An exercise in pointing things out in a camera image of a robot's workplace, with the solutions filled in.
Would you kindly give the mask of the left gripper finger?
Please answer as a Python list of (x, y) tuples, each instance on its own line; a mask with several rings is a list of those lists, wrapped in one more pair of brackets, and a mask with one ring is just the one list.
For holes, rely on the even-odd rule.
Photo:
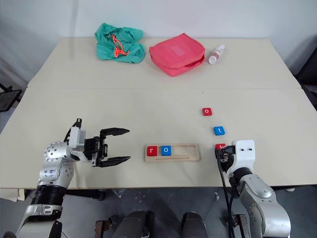
[(100, 159), (96, 160), (96, 167), (111, 167), (116, 166), (121, 163), (128, 161), (131, 157), (130, 156), (122, 156), (122, 157), (113, 157), (108, 158), (106, 161), (102, 161)]
[(106, 128), (100, 131), (100, 138), (105, 139), (109, 135), (118, 136), (118, 135), (123, 135), (129, 132), (130, 130), (124, 129), (124, 128), (117, 128), (117, 127)]

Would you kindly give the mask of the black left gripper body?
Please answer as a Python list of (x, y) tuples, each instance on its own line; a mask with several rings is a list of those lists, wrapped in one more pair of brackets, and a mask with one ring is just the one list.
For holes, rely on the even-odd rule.
[(108, 161), (104, 161), (107, 156), (107, 144), (105, 143), (108, 129), (102, 129), (99, 136), (85, 139), (84, 155), (91, 162), (92, 167), (108, 167)]

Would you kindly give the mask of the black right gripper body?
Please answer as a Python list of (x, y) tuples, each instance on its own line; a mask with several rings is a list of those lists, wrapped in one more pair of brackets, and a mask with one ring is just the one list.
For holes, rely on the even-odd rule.
[(228, 171), (228, 169), (233, 165), (234, 156), (232, 154), (221, 154), (220, 156), (220, 166), (223, 172)]

